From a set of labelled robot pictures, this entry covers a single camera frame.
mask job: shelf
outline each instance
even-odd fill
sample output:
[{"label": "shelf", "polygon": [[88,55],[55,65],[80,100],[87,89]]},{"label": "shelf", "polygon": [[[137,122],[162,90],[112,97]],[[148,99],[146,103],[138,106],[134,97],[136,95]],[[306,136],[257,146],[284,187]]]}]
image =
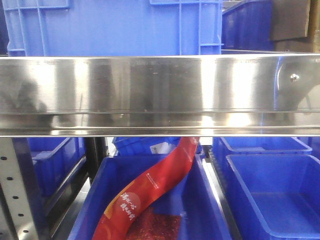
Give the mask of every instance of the shelf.
[{"label": "shelf", "polygon": [[320,54],[2,57],[0,136],[320,134]]}]

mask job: blue plastic bin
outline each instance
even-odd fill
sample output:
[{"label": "blue plastic bin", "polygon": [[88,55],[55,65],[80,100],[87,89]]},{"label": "blue plastic bin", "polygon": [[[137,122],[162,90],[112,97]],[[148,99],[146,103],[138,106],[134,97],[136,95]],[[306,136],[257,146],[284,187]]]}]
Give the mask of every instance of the blue plastic bin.
[{"label": "blue plastic bin", "polygon": [[30,137],[31,156],[43,196],[51,196],[85,154],[82,137]]},{"label": "blue plastic bin", "polygon": [[312,148],[312,155],[320,159],[320,137],[318,136],[301,136],[298,137],[300,141],[304,142]]},{"label": "blue plastic bin", "polygon": [[222,0],[2,0],[10,56],[219,54]]},{"label": "blue plastic bin", "polygon": [[227,155],[309,155],[312,148],[296,137],[214,137],[212,151],[223,177],[228,178],[230,168],[226,160]]},{"label": "blue plastic bin", "polygon": [[0,2],[0,54],[7,54],[7,46],[9,42],[8,30],[2,2]]},{"label": "blue plastic bin", "polygon": [[244,240],[320,239],[320,161],[310,155],[229,155],[227,199]]},{"label": "blue plastic bin", "polygon": [[180,137],[115,137],[112,143],[121,156],[168,154]]},{"label": "blue plastic bin", "polygon": [[[117,193],[164,157],[158,154],[105,158],[68,240],[91,240],[102,213]],[[188,176],[152,206],[156,213],[182,217],[179,240],[231,240],[198,155]]]},{"label": "blue plastic bin", "polygon": [[222,14],[223,49],[274,50],[272,0],[243,0]]}]

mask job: red plastic bag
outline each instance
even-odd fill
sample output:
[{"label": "red plastic bag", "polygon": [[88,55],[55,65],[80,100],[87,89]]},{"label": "red plastic bag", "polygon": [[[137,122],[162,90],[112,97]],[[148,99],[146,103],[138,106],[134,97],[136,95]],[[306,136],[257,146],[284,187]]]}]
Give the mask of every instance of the red plastic bag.
[{"label": "red plastic bag", "polygon": [[130,182],[107,206],[92,240],[124,240],[134,220],[188,174],[198,142],[198,137],[181,137],[167,157]]}]

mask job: metal shelf rack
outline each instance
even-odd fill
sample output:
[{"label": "metal shelf rack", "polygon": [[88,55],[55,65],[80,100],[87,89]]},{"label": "metal shelf rack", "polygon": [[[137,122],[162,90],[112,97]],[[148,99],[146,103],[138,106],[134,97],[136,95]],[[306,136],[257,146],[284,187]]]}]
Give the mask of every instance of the metal shelf rack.
[{"label": "metal shelf rack", "polygon": [[80,186],[105,156],[102,136],[320,134],[320,54],[0,57],[0,73],[1,233],[12,239],[49,239],[57,225],[25,137],[90,137]]}]

